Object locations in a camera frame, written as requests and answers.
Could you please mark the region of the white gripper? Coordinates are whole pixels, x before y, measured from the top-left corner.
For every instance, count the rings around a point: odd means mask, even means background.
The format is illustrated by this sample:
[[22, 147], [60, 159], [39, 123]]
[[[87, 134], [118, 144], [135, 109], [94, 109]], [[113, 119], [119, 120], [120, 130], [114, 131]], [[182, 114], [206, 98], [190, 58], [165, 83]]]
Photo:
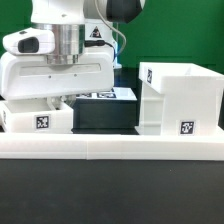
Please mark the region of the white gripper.
[[113, 51], [86, 50], [72, 65], [50, 65], [43, 55], [0, 60], [0, 95], [6, 100], [47, 98], [60, 110], [59, 96], [110, 90], [114, 85]]

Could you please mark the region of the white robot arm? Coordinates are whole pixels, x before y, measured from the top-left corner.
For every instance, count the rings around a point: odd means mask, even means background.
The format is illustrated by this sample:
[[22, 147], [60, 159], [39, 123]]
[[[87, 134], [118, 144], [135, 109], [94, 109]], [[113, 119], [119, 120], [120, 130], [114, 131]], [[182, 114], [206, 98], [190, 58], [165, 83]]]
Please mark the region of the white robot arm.
[[129, 23], [145, 0], [32, 0], [32, 26], [3, 37], [0, 96], [6, 101], [69, 97], [109, 90], [119, 54], [105, 40], [89, 39], [98, 20], [115, 30]]

